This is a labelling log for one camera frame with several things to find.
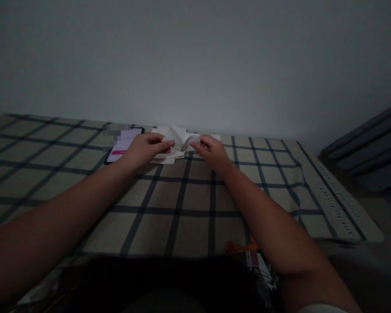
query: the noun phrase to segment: checkered tablecloth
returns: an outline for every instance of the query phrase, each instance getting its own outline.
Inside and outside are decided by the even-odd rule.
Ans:
[[[84,120],[2,116],[0,225],[103,167],[121,127]],[[381,231],[365,210],[300,143],[221,138],[235,165],[313,238],[342,244],[382,240]],[[150,165],[141,171],[76,252],[202,257],[222,254],[227,241],[246,245],[249,235],[221,177],[200,156],[189,153],[175,165]]]

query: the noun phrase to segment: finger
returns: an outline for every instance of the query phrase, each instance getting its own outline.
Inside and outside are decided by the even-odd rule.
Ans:
[[[161,153],[169,154],[169,153],[171,153],[171,148],[168,148],[167,150],[163,150],[163,151],[161,151]]]
[[[157,143],[161,142],[164,138],[164,135],[158,134],[158,133],[145,133],[145,139],[149,143]]]
[[[173,147],[175,145],[175,141],[164,141],[161,143],[155,143],[152,145],[154,152],[156,154],[161,153],[162,151],[168,151],[169,148]]]
[[[200,136],[200,142],[209,146],[209,147],[213,146],[216,141],[217,141],[217,139],[214,139],[213,137],[208,136],[208,135],[201,135]]]
[[[204,149],[199,143],[197,142],[192,142],[190,143],[190,146],[192,146],[202,157],[207,155],[207,150]]]

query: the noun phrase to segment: smartphone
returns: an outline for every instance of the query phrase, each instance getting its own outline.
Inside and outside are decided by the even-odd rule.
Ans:
[[[144,132],[145,130],[142,127],[131,127],[129,130],[120,131],[120,135],[117,136],[117,141],[113,148],[109,150],[104,164],[108,165],[120,159],[129,149],[133,139]]]

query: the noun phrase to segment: gray wall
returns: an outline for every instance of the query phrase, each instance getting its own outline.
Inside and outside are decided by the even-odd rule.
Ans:
[[[391,0],[0,1],[0,108],[296,139],[391,106]]]

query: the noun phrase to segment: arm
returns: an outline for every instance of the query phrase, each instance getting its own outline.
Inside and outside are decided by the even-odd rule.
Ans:
[[[275,201],[233,166],[222,143],[209,136],[192,147],[222,176],[258,245],[281,275],[288,312],[324,303],[361,312],[347,286],[307,232]]]
[[[135,171],[174,142],[146,133],[127,153],[19,218],[0,228],[0,302],[38,283],[75,248],[86,231],[119,196]]]

